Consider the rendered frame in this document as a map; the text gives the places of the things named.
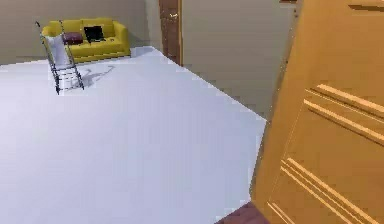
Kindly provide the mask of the dark brown wooden door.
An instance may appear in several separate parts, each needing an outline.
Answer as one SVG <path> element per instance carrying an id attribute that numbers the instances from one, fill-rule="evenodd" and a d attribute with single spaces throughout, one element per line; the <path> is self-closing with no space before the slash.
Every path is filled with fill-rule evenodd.
<path id="1" fill-rule="evenodd" d="M 181 0 L 158 0 L 163 54 L 178 65 L 182 64 Z M 170 18 L 169 14 L 178 13 Z"/>

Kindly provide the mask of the yellow sofa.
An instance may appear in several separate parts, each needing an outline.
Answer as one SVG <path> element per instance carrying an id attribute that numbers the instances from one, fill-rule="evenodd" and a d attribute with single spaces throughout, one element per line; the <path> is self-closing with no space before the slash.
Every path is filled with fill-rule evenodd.
<path id="1" fill-rule="evenodd" d="M 96 26 L 101 27 L 103 39 L 89 42 L 86 29 Z M 62 32 L 77 33 L 82 36 L 82 43 L 70 44 L 66 47 L 66 50 L 72 53 L 76 63 L 131 55 L 128 29 L 112 18 L 69 19 L 62 22 L 53 20 L 42 28 L 44 36 L 54 37 Z"/>

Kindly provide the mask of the black open laptop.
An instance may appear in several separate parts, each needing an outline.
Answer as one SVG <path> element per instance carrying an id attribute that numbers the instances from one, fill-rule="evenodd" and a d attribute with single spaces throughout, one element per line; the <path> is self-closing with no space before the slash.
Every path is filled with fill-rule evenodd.
<path id="1" fill-rule="evenodd" d="M 84 32 L 88 42 L 104 41 L 104 34 L 101 26 L 85 27 Z"/>

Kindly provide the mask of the grey metal drying rack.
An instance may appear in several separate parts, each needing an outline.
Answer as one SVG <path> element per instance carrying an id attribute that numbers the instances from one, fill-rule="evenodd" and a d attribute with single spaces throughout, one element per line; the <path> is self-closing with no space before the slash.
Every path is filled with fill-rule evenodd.
<path id="1" fill-rule="evenodd" d="M 39 31 L 39 38 L 40 38 L 41 44 L 44 46 L 44 49 L 46 52 L 46 57 L 47 57 L 49 68 L 54 80 L 56 93 L 60 94 L 61 91 L 67 91 L 67 90 L 76 89 L 76 88 L 83 89 L 84 84 L 82 80 L 82 75 L 80 74 L 77 68 L 77 63 L 74 60 L 70 46 L 64 42 L 70 64 L 64 65 L 64 66 L 55 65 L 48 43 L 45 39 L 47 35 L 43 34 L 43 28 L 38 21 L 35 22 L 35 25 L 37 26 L 37 29 Z"/>

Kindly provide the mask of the light wooden panelled door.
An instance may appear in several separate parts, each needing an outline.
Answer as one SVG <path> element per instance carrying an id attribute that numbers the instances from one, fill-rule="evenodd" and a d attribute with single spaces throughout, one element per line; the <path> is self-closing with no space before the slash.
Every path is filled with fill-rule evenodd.
<path id="1" fill-rule="evenodd" d="M 270 224 L 384 224 L 384 0 L 297 0 L 250 193 Z"/>

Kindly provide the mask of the white hanging cloth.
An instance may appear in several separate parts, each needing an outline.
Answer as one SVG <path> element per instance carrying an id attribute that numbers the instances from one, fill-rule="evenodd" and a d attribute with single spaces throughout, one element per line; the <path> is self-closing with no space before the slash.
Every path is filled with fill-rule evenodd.
<path id="1" fill-rule="evenodd" d="M 45 39 L 52 54 L 54 64 L 58 66 L 69 65 L 70 61 L 65 49 L 62 35 L 55 37 L 46 36 Z"/>

